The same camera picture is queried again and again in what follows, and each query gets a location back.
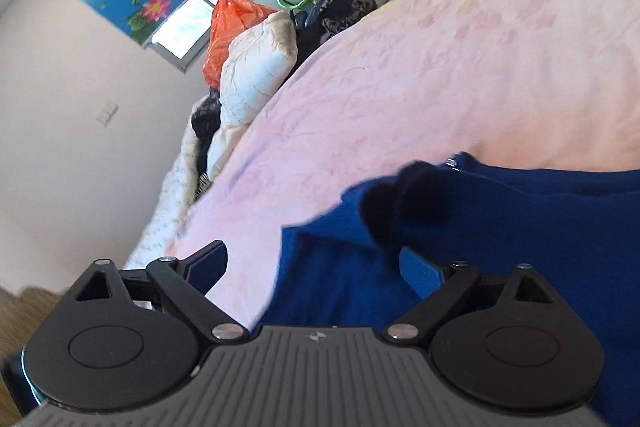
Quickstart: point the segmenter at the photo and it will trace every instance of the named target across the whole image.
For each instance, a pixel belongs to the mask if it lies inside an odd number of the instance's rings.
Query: window
[[[211,14],[218,0],[186,0],[151,37],[150,46],[182,71],[209,41]]]

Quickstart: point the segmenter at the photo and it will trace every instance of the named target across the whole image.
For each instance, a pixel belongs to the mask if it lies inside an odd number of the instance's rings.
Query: window frame
[[[187,1],[188,0],[184,0],[183,3],[180,4],[180,6],[183,6]],[[209,6],[211,6],[212,9],[215,9],[215,4],[213,4],[211,1],[209,0],[203,0],[203,1],[207,3]],[[178,58],[159,42],[152,42],[153,37],[160,30],[160,28],[162,28],[163,25],[164,23],[161,24],[155,32],[153,32],[153,34],[147,39],[144,47],[145,49],[147,48],[153,49],[153,51],[155,51],[156,53],[158,53],[158,55],[160,55],[162,58],[167,60],[167,62],[171,63],[173,66],[175,66],[180,71],[182,71],[182,73],[186,73],[191,67],[191,65],[197,60],[197,58],[200,57],[204,49],[207,47],[207,44],[209,43],[209,39],[210,39],[210,27],[209,27],[209,30],[205,31],[203,35],[196,41],[196,43],[191,47],[191,49],[188,52],[186,52],[183,58]]]

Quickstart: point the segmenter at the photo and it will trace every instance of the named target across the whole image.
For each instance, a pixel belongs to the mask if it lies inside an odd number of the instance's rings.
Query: pink lotus flower
[[[167,10],[171,6],[169,0],[151,0],[142,5],[142,16],[147,22],[155,22],[167,17]]]

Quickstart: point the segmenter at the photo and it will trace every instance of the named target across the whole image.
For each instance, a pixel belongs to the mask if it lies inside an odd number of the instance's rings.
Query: circular cap
[[[389,326],[386,333],[396,341],[408,341],[418,336],[418,328],[412,324],[394,324]]]
[[[84,330],[69,344],[69,354],[84,367],[112,369],[126,365],[142,353],[142,336],[123,326],[98,326]]]
[[[560,346],[545,331],[514,326],[489,334],[486,349],[499,362],[515,367],[538,367],[551,362]]]
[[[234,341],[244,335],[244,328],[239,324],[220,324],[211,333],[219,341]]]

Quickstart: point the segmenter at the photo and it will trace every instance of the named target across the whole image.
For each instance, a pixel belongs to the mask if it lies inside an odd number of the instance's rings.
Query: crosshair logo
[[[311,333],[311,335],[309,335],[309,338],[316,344],[319,344],[322,341],[326,340],[326,335],[322,333],[322,331],[315,331],[314,333]]]

